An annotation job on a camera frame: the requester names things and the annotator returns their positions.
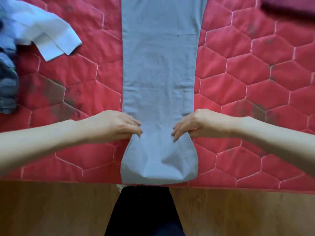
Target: forearm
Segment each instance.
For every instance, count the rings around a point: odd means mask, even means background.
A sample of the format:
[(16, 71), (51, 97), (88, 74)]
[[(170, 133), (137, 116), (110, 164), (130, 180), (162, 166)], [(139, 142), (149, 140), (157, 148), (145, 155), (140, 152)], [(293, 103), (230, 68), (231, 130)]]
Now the forearm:
[(277, 127), (250, 117), (241, 119), (236, 134), (315, 177), (314, 135)]
[(1, 133), (0, 177), (15, 167), (82, 141), (82, 134), (73, 120)]

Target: hand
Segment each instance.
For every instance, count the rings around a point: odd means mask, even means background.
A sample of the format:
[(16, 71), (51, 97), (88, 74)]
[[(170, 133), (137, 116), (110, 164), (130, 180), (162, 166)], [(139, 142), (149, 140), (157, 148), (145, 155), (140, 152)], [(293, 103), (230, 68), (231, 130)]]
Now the hand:
[(106, 143), (141, 136), (140, 122), (126, 113), (107, 110), (77, 122), (86, 143)]
[(191, 138), (226, 138), (233, 134), (238, 119), (208, 109), (197, 109), (173, 127), (172, 135), (174, 141), (187, 131)]

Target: person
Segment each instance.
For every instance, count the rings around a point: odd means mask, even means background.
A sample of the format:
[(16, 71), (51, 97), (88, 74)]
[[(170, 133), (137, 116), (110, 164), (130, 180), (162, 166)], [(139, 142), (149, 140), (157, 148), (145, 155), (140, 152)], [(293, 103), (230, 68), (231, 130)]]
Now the person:
[[(61, 149), (84, 143), (105, 143), (141, 136), (141, 123), (126, 113), (104, 111), (80, 121), (0, 134), (0, 176), (9, 170)], [(232, 117), (198, 109), (174, 126), (174, 141), (191, 138), (241, 138), (277, 155), (315, 177), (315, 136), (251, 117)], [(167, 187), (127, 186), (113, 209), (105, 236), (185, 235)]]

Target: brown floor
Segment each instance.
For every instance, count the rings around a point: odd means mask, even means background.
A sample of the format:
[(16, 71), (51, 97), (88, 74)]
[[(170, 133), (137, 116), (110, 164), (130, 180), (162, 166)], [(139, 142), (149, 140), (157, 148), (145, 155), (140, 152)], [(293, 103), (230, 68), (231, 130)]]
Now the brown floor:
[[(187, 236), (315, 235), (315, 195), (171, 189)], [(102, 236), (115, 185), (0, 182), (0, 235)]]

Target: person's left arm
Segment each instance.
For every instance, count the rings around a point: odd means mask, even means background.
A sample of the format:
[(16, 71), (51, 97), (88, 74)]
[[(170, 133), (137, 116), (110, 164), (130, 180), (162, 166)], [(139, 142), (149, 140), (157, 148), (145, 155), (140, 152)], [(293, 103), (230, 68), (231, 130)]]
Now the person's left arm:
[(0, 134), (0, 177), (15, 167), (63, 148), (128, 139), (133, 133), (140, 137), (140, 122), (125, 113), (111, 110), (80, 121), (66, 120), (4, 132)]

